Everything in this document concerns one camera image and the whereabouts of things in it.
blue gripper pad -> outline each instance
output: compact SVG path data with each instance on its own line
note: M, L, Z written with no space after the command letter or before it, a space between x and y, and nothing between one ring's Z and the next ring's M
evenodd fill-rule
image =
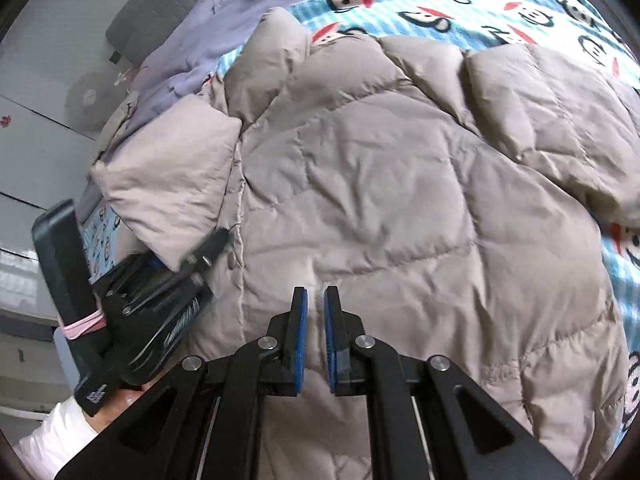
M306 350L306 313L308 311L308 294L306 288L302 291L302 304L300 305L300 325L298 332L298 344L296 346L296 395L302 391L302 383L305 379L305 350Z
M329 298L324 292L324 335L326 337L326 365L329 372L329 387L331 393L335 393L335 345L334 329L331 322L331 309L329 308Z

human hand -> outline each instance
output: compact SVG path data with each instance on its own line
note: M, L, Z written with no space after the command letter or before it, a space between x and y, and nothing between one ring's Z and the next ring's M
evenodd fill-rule
M109 397L105 405L101 407L100 411L94 416L89 416L85 412L82 412L85 420L96 433L100 433L116 420L130 405L136 402L158 379L159 377L150 383L143 384L141 392L136 390L118 390Z

metal screw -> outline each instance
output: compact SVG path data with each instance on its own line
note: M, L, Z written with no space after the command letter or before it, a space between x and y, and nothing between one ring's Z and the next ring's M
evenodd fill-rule
M360 348L371 348L376 344L376 340L372 338L370 335L359 335L356 338L356 345Z
M266 335L258 339L258 346L263 350L273 350L278 346L278 340L270 335Z
M197 355L190 355L182 360L182 369L188 372L199 370L202 366L202 359Z
M202 279L202 276L199 275L197 272L194 272L191 275L191 281L194 283L194 285L197 285L197 286L202 286L204 284L204 280Z
M431 368L434 368L439 372L445 372L446 370L449 370L449 367L451 366L451 361L449 361L449 359L444 357L444 355L436 355L431 358L431 360L429 361L429 364L431 365Z

bed sheet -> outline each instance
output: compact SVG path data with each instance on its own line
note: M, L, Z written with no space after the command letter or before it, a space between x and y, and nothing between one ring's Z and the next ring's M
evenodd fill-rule
M640 230L612 223L600 224L600 231L602 261L611 277L613 294L622 313L629 350L625 410L617 446L640 406Z
M91 283L115 266L121 225L120 217L104 200L85 222L82 229L82 246L89 263Z
M315 43L369 34L430 38L465 51L539 44L640 89L634 54L587 0L307 0L288 10ZM241 51L220 58L219 76Z
M271 7L304 1L200 0L143 63L132 84L141 99L127 132L135 132L178 99L196 93L220 56L243 44Z

gray bed headboard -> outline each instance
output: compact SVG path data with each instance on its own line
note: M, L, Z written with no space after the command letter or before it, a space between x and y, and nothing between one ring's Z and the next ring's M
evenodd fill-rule
M164 43L198 0L129 0L107 29L109 44L135 66Z

